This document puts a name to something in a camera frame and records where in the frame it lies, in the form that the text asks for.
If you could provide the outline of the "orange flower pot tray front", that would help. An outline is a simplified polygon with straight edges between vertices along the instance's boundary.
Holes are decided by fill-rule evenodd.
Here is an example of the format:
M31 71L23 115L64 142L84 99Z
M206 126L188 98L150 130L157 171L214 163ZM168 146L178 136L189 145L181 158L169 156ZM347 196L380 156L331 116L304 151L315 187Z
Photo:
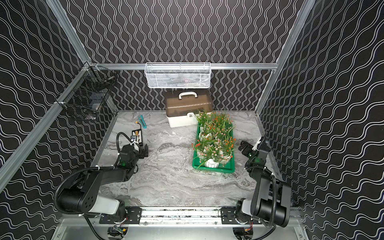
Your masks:
M230 138L228 140L218 141L217 153L219 157L219 163L226 165L233 158L234 145L236 140Z

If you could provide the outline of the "green grass pot back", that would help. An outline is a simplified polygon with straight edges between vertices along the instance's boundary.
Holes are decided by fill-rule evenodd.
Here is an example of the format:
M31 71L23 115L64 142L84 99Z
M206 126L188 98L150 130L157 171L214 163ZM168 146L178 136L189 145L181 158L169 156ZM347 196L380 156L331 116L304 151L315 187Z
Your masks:
M233 129L234 127L225 128L215 134L215 143L219 145L230 146L233 144Z

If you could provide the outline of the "pink flower pot back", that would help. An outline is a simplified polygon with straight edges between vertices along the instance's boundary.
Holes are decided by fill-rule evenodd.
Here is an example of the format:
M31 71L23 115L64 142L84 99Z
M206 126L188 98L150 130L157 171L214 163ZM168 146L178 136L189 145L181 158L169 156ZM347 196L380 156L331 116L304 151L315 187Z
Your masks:
M218 148L212 148L212 158L205 161L200 161L199 167L206 167L206 168L218 168L219 166L219 157L217 150Z

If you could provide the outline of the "pink flower pot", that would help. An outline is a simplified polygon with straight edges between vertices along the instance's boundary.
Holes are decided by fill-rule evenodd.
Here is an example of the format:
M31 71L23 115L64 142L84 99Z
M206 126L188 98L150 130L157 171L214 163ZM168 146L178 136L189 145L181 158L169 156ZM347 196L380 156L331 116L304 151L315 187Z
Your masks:
M198 112L195 117L201 128L210 128L212 126L212 116L211 112Z
M218 148L212 148L212 158L205 161L200 161L199 167L206 167L206 168L218 168L219 166L219 157L217 150Z

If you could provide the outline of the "orange flower pot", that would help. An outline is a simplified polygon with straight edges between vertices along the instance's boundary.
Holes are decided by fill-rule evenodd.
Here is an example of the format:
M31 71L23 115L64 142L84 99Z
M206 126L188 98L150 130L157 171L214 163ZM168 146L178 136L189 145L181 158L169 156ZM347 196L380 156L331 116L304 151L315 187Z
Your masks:
M224 131L233 127L233 121L226 113L215 112L211 114L212 128Z

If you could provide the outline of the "green plant pot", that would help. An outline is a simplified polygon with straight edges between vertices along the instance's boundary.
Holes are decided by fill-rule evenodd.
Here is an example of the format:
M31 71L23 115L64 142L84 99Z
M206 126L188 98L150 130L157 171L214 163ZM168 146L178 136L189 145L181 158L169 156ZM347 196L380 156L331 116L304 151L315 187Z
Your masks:
M211 132L207 132L204 127L200 127L200 131L198 133L198 143L200 144L213 144L214 136Z

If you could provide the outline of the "pink flower pot front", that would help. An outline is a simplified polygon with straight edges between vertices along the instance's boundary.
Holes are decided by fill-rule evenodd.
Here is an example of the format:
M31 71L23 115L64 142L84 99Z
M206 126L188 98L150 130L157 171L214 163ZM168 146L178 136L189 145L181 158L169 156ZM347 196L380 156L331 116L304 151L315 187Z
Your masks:
M201 128L210 128L212 126L212 116L211 112L198 112L195 117Z

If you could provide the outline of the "red flower pot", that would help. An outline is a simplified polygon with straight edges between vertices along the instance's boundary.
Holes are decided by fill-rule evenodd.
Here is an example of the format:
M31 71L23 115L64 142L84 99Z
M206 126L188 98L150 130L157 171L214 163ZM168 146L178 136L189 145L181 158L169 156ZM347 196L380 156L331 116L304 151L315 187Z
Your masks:
M196 152L193 160L205 161L212 158L213 141L198 140L193 144L193 149Z

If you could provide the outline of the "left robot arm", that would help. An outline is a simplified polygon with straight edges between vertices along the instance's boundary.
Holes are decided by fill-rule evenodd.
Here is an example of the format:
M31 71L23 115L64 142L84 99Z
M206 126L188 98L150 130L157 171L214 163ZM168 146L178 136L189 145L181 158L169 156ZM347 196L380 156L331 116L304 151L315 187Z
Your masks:
M149 155L141 135L130 137L120 132L116 137L117 161L109 167L94 166L76 170L58 186L54 194L56 209L67 215L110 215L122 221L126 218L123 201L103 197L101 186L123 183L139 170L138 161Z

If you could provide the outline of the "brown lidded storage box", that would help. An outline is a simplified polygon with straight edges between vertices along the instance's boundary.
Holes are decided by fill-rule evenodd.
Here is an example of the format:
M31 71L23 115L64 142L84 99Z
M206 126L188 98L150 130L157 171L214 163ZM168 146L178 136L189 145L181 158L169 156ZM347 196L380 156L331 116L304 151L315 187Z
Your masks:
M172 91L165 93L164 97L171 128L196 125L200 113L213 111L213 99L207 89Z

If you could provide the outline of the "black picture card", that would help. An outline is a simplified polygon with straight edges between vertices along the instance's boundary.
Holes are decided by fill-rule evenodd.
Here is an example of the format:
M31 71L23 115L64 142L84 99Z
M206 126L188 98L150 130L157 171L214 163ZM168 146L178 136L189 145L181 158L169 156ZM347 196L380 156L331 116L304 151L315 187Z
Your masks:
M133 130L131 140L136 141L140 146L143 145L142 129Z

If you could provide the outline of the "teal handled tool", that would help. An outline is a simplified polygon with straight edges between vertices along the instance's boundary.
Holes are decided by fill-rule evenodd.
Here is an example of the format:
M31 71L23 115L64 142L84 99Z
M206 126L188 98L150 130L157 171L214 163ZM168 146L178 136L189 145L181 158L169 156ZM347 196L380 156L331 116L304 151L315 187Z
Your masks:
M136 123L140 125L141 129L146 129L147 128L147 124L146 124L146 122L144 120L144 117L142 115L138 116L138 120L136 121Z

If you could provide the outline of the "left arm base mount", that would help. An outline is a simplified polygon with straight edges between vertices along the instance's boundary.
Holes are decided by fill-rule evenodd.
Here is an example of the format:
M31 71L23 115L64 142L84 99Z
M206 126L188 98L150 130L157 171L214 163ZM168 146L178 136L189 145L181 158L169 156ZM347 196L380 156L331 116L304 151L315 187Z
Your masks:
M139 224L143 209L140 207L126 207L118 210L113 215L102 214L99 223L107 225Z

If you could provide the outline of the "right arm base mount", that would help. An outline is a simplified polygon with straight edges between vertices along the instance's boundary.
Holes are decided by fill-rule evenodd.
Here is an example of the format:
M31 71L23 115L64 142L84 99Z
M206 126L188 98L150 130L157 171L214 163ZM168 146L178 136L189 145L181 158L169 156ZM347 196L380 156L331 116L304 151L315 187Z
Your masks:
M223 225L250 225L251 223L259 223L259 218L251 217L244 214L235 207L223 207L218 210L218 216L221 218Z

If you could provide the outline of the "white mesh wall basket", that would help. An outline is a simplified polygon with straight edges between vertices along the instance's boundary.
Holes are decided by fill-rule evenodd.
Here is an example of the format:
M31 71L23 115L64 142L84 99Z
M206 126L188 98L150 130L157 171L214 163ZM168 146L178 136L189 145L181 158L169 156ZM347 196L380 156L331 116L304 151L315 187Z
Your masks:
M145 64L144 75L152 89L208 89L212 66L209 62Z

